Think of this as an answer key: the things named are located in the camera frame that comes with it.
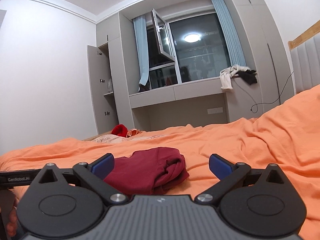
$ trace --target metal screw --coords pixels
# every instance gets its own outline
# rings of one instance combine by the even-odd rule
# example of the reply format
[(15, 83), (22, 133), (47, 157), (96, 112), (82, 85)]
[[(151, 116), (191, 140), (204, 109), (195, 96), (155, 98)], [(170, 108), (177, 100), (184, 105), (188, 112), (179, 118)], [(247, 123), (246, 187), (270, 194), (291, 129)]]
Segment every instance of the metal screw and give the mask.
[(110, 196), (110, 199), (113, 201), (113, 202), (122, 202), (122, 201), (125, 201), (126, 200), (126, 196), (123, 195), (123, 194), (120, 194), (120, 193), (117, 193), (117, 194), (113, 194)]
[(199, 196), (197, 196), (197, 199), (201, 202), (209, 202), (213, 200), (213, 196), (211, 196), (210, 194), (200, 194)]

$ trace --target black cloth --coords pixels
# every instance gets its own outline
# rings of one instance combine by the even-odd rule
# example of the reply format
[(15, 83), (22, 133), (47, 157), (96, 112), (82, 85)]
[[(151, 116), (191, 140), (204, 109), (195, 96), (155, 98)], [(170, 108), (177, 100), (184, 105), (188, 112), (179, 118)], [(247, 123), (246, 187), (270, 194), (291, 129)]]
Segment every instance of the black cloth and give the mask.
[(150, 82), (147, 81), (146, 85), (142, 85), (142, 84), (139, 84), (139, 93), (140, 92), (145, 92), (145, 91), (149, 91), (150, 90)]
[(255, 70), (238, 71), (239, 77), (241, 77), (244, 80), (244, 82), (246, 82), (249, 85), (258, 83), (255, 73)]

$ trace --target orange bedsheet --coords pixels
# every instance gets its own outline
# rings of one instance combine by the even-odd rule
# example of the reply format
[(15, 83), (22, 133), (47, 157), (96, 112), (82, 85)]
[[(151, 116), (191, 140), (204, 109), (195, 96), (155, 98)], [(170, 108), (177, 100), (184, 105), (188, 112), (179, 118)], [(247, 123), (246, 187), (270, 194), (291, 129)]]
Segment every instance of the orange bedsheet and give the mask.
[[(130, 156), (136, 150), (175, 147), (185, 156), (190, 177), (168, 194), (194, 197), (218, 181), (208, 168), (212, 153), (233, 163), (246, 162), (253, 168), (278, 163), (307, 206), (307, 219), (300, 235), (304, 239), (320, 239), (319, 113), (320, 85), (294, 96), (258, 119), (240, 119), (203, 128), (172, 127), (143, 132), (134, 140), (113, 144), (65, 139), (0, 156), (0, 170), (41, 168), (48, 162), (68, 168), (79, 161), (91, 162), (108, 152), (117, 158)], [(18, 197), (22, 193), (21, 187), (16, 189)]]

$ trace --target upholstered headboard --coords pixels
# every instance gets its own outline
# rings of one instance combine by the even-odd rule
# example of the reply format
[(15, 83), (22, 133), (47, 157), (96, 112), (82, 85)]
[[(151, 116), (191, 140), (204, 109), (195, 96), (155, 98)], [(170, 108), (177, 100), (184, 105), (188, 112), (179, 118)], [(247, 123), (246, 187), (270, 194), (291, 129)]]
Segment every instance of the upholstered headboard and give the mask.
[(288, 42), (297, 93), (320, 84), (320, 21)]

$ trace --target open cabinet door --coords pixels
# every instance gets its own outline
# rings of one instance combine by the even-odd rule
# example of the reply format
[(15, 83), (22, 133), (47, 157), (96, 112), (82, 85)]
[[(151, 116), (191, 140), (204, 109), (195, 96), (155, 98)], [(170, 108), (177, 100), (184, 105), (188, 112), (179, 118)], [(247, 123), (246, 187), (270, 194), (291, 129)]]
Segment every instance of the open cabinet door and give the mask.
[(114, 95), (108, 93), (110, 63), (100, 49), (88, 46), (88, 66), (93, 111), (98, 134), (101, 134), (119, 124)]
[(167, 22), (159, 16), (155, 9), (152, 10), (151, 16), (159, 54), (174, 62)]

